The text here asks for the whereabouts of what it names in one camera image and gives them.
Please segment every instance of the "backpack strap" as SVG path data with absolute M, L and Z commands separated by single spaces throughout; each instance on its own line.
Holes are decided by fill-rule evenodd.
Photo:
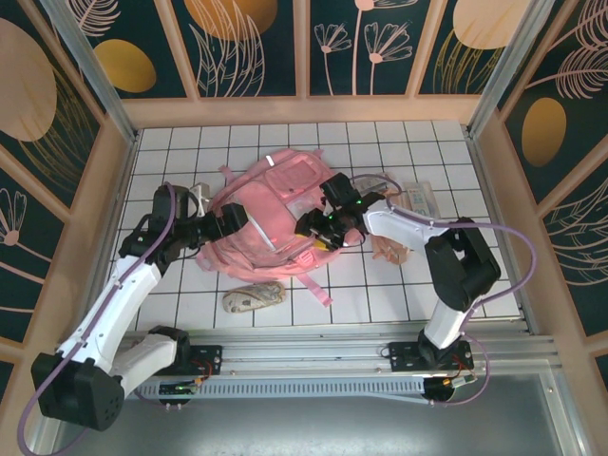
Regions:
M 325 307 L 330 307 L 332 305 L 332 299 L 330 298 L 330 296 L 327 294 L 327 292 L 325 290 L 323 290 L 318 283 L 316 283 L 314 280 L 311 279 L 311 277 L 308 274 L 298 274 L 296 275 L 297 279 L 302 282 L 302 285 L 304 285 L 306 288 L 308 288 L 311 293 L 319 300 L 321 301 L 321 304 L 323 304 Z
M 226 185 L 231 184 L 237 178 L 235 173 L 233 173 L 232 169 L 230 169 L 228 166 L 222 165 L 218 168 L 218 171 L 224 175 L 224 178 L 226 178 Z

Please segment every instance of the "dark green wallpaper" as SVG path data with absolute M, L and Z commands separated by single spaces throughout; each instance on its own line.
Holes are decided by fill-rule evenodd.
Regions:
M 505 120 L 536 202 L 608 134 L 608 15 L 585 0 Z
M 585 333 L 608 330 L 608 161 L 544 218 L 544 226 Z
M 153 0 L 67 4 L 121 98 L 185 97 Z
M 172 2 L 200 96 L 294 96 L 292 0 L 229 3 Z
M 48 18 L 48 14 L 47 11 L 43 8 L 43 6 L 40 3 L 40 0 L 35 0 L 34 1 L 34 5 L 36 6 L 36 8 L 42 13 L 43 17 L 45 18 L 45 21 L 47 21 L 48 26 L 51 28 L 51 30 L 53 31 L 54 35 L 55 35 L 55 39 L 59 42 L 59 44 L 61 45 L 61 47 L 63 48 L 63 50 L 66 52 L 67 58 L 70 60 L 70 62 L 74 65 L 74 67 L 76 69 L 78 69 L 80 76 L 82 78 L 82 80 L 85 82 L 86 84 L 86 88 L 88 88 L 88 91 L 91 93 L 91 95 L 93 95 L 93 98 L 95 98 L 95 102 L 97 102 L 97 105 L 99 106 L 99 108 L 103 111 L 103 113 L 106 113 L 105 110 L 105 106 L 102 104 L 101 100 L 99 99 L 99 97 L 97 96 L 97 93 L 95 93 L 95 90 L 93 89 L 93 87 L 91 86 L 91 84 L 89 83 L 87 77 L 83 74 L 83 72 L 80 70 L 80 65 L 78 65 L 78 62 L 76 62 L 76 59 L 74 58 L 74 56 L 72 55 L 72 53 L 70 52 L 69 48 L 67 47 L 66 43 L 64 42 L 64 39 L 59 36 L 59 33 L 57 32 L 57 30 L 55 29 L 55 27 L 51 24 L 50 19 Z
M 7 363 L 6 361 L 0 361 L 0 404 L 2 404 L 4 393 L 9 385 L 12 368 L 14 368 L 14 364 Z
M 99 123 L 16 2 L 0 5 L 0 144 L 70 206 Z
M 23 342 L 64 224 L 0 169 L 0 337 Z
M 513 75 L 513 79 L 511 79 L 511 82 L 509 83 L 506 90 L 504 91 L 503 96 L 498 101 L 499 109 L 503 109 L 504 104 L 509 99 L 511 92 L 513 91 L 513 88 L 515 88 L 515 85 L 520 80 L 520 75 L 522 74 L 523 70 L 530 63 L 530 60 L 534 56 L 534 53 L 536 52 L 537 48 L 539 47 L 539 44 L 541 43 L 542 39 L 544 38 L 544 35 L 547 34 L 547 31 L 551 27 L 551 24 L 553 24 L 553 21 L 555 20 L 555 16 L 558 14 L 558 12 L 560 12 L 561 7 L 563 6 L 563 2 L 564 2 L 564 0 L 555 0 L 555 3 L 553 4 L 553 7 L 551 8 L 551 12 L 549 12 L 549 15 L 548 15 L 546 21 L 544 21 L 544 25 L 542 26 L 541 31 L 539 31 L 539 34 L 536 36 L 536 38 L 534 40 L 534 43 L 532 43 L 532 46 L 530 46 L 530 49 L 525 54 L 525 57 L 523 57 L 522 62 L 520 63 L 520 66 L 517 68 L 517 71 Z
M 447 0 L 420 86 L 421 94 L 481 94 L 503 53 L 504 47 L 476 49 L 461 43 L 454 31 L 454 10 L 457 4 L 458 0 Z M 475 14 L 475 9 L 469 11 L 469 14 Z M 480 33 L 488 33 L 484 29 L 484 22 L 485 19 L 480 16 L 471 24 L 480 29 Z
M 311 2 L 311 95 L 404 94 L 429 0 L 355 3 Z
M 596 358 L 596 363 L 598 363 L 598 370 L 601 379 L 604 381 L 604 387 L 606 387 L 606 390 L 608 391 L 608 354 L 598 356 Z

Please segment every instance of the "backpack pocket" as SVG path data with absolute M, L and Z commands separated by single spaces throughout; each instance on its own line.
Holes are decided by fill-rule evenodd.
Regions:
M 277 254 L 295 240 L 295 219 L 266 185 L 256 180 L 240 187 L 226 202 L 242 204 L 249 223 L 228 237 L 252 264 L 260 264 L 265 257 L 280 260 Z
M 268 169 L 264 179 L 281 200 L 292 200 L 318 187 L 328 178 L 317 161 L 310 154 L 297 155 Z

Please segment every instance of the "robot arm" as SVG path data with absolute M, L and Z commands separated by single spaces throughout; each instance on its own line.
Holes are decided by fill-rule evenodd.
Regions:
M 229 236 L 247 222 L 247 215 L 238 204 L 223 206 L 221 217 L 205 214 L 205 198 L 200 189 L 200 186 L 192 190 L 176 186 L 174 201 L 166 187 L 156 191 L 152 213 L 144 216 L 124 240 L 119 251 L 121 258 L 83 322 L 54 355 L 41 353 L 36 358 L 31 373 L 35 387 L 39 388 L 67 353 L 84 342 L 82 334 L 119 277 L 143 256 L 170 221 L 167 236 L 120 284 L 84 345 L 42 393 L 39 405 L 45 416 L 105 430 L 116 420 L 124 398 L 138 385 L 164 368 L 178 368 L 189 362 L 187 333 L 173 328 L 157 327 L 136 347 L 119 356 L 116 352 L 143 300 L 185 247 L 196 249 Z M 175 217 L 168 220 L 172 204 Z
M 430 368 L 440 366 L 455 350 L 473 303 L 501 276 L 479 229 L 439 228 L 431 218 L 404 208 L 397 213 L 382 195 L 362 197 L 343 174 L 323 182 L 321 189 L 332 212 L 316 209 L 305 214 L 296 226 L 299 234 L 314 235 L 328 250 L 335 250 L 354 228 L 364 235 L 392 239 L 427 258 L 439 300 L 420 333 L 418 349 Z

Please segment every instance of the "gray floor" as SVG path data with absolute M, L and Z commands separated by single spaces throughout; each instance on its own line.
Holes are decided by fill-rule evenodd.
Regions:
M 57 449 L 77 430 L 65 429 Z M 479 399 L 453 408 L 370 398 L 232 399 L 165 412 L 128 401 L 113 427 L 89 432 L 69 454 L 550 456 L 561 450 L 539 379 L 526 375 L 492 377 Z

